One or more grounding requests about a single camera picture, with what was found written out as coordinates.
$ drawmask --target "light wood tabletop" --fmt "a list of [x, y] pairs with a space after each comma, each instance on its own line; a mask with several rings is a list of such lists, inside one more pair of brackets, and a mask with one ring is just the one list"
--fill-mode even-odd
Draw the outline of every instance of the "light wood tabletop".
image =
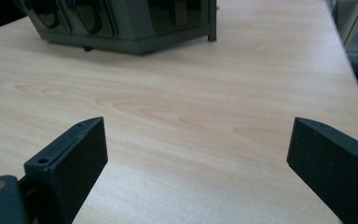
[[109, 162], [75, 223], [338, 223], [288, 167], [295, 117], [358, 139], [358, 85], [323, 0], [219, 1], [217, 41], [145, 56], [0, 27], [0, 175], [104, 117]]

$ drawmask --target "table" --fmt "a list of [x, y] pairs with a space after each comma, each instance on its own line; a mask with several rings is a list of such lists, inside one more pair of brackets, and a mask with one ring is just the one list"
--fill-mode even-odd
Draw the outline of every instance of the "table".
[[338, 223], [287, 166], [295, 117], [358, 139], [358, 86], [321, 0], [219, 1], [206, 37], [132, 56], [0, 28], [0, 175], [103, 116], [109, 162], [75, 223]]

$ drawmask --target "wood grain surface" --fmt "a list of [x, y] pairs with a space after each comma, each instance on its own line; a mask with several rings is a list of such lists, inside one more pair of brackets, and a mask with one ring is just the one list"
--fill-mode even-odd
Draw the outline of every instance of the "wood grain surface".
[[0, 175], [103, 116], [109, 162], [75, 223], [338, 223], [287, 166], [295, 117], [358, 139], [358, 85], [323, 0], [219, 1], [217, 41], [145, 56], [0, 28]]

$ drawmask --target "wooden table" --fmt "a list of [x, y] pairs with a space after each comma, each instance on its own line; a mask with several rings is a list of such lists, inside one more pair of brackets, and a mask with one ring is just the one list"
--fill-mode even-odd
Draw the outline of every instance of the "wooden table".
[[0, 175], [104, 116], [109, 162], [75, 223], [338, 223], [287, 166], [295, 117], [358, 139], [358, 86], [325, 2], [219, 1], [206, 37], [146, 56], [0, 28]]

